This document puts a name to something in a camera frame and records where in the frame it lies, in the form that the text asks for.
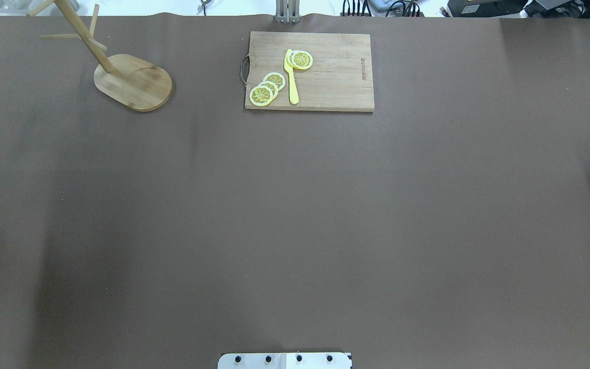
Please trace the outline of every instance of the electronic equipment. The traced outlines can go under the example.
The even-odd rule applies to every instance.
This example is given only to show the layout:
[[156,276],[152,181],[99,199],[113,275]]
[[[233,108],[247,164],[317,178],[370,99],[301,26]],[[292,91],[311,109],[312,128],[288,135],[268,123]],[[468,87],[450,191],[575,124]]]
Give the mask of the electronic equipment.
[[534,0],[525,12],[532,18],[590,18],[590,0]]
[[518,14],[527,0],[449,0],[448,8],[454,17],[489,18]]
[[386,10],[391,8],[396,0],[368,0],[370,5],[372,5],[378,12],[385,12]]

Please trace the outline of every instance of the metal handle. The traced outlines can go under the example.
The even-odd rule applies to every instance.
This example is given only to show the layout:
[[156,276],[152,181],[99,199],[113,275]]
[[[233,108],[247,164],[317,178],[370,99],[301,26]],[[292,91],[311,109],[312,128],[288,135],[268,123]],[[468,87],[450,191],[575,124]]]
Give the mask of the metal handle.
[[[243,86],[245,86],[245,88],[247,88],[247,79],[243,77],[243,70],[244,70],[244,66],[245,66],[245,61],[247,60],[247,62],[249,63],[250,61],[250,53],[248,52],[248,54],[243,58],[243,61],[241,61],[241,81],[243,81]],[[247,76],[249,77],[249,68],[247,68]]]

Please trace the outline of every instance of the wooden peg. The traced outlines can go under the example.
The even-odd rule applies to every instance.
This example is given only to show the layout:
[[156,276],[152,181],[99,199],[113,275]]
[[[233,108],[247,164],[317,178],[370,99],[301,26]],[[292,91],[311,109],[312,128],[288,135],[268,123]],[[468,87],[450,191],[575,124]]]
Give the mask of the wooden peg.
[[56,0],[45,0],[44,3],[40,4],[37,8],[31,10],[26,16],[37,16],[39,12],[45,10],[49,5],[52,5]]
[[91,28],[90,32],[92,37],[94,37],[94,27],[97,25],[97,14],[99,14],[99,4],[94,5],[94,10],[92,10],[92,19],[91,19]]
[[80,39],[83,40],[83,43],[86,44],[88,49],[91,51],[92,56],[94,56],[101,67],[106,70],[107,73],[113,72],[115,67],[111,64],[108,60],[106,54],[103,53],[99,47],[95,46],[94,44],[88,42],[89,39],[92,38],[92,35],[86,25],[81,21],[81,18],[77,15],[77,12],[72,9],[72,5],[68,3],[68,0],[55,0],[56,6],[60,10],[61,13],[65,16],[65,19],[68,20],[70,26],[77,31],[77,35],[79,35]]
[[101,50],[104,50],[104,51],[107,51],[108,50],[108,48],[104,44],[101,44],[100,42],[97,42],[97,40],[95,40],[95,39],[88,39],[88,42],[90,42],[91,44],[93,44],[96,47],[100,48]]
[[79,35],[76,33],[63,33],[61,35],[43,35],[40,39],[78,39]]

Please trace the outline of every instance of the cutting board handle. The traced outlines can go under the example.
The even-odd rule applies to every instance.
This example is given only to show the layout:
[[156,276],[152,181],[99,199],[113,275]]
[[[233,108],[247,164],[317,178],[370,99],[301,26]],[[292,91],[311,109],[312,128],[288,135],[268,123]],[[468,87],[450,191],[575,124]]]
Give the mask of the cutting board handle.
[[247,55],[243,58],[243,60],[241,61],[241,81],[243,81],[243,86],[245,86],[245,88],[247,88],[247,77],[244,77],[245,73],[244,73],[244,66],[245,66],[245,61],[247,60],[247,75],[249,76],[250,74],[250,53],[247,52]]

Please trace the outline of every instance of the dark object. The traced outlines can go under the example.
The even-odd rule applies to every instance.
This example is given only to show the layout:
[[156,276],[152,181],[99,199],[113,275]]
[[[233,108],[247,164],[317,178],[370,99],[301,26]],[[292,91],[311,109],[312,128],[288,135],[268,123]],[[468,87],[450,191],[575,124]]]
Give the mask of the dark object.
[[525,12],[533,18],[590,18],[590,0],[534,0]]
[[454,17],[490,18],[520,13],[526,0],[449,0],[448,8]]
[[213,0],[200,0],[202,3],[199,5],[199,11],[204,12],[204,16],[206,16],[206,5],[210,4]]
[[395,9],[397,8],[395,5],[402,5],[402,12],[400,13],[400,16],[405,16],[405,17],[420,17],[421,16],[421,12],[420,12],[420,6],[418,4],[415,3],[415,0],[410,0],[408,2],[403,2],[403,1],[398,1],[398,2],[394,2],[393,4],[391,4],[391,7],[389,7],[388,11],[386,12],[386,16],[388,16],[388,14],[390,14],[391,12],[393,12],[393,14],[395,14],[395,16],[397,16],[397,13],[395,11]]
[[343,9],[340,13],[341,16],[372,16],[372,12],[370,12],[370,7],[368,6],[368,0],[363,0],[363,6],[361,5],[361,0],[352,0],[352,9],[349,9],[349,0],[343,0]]

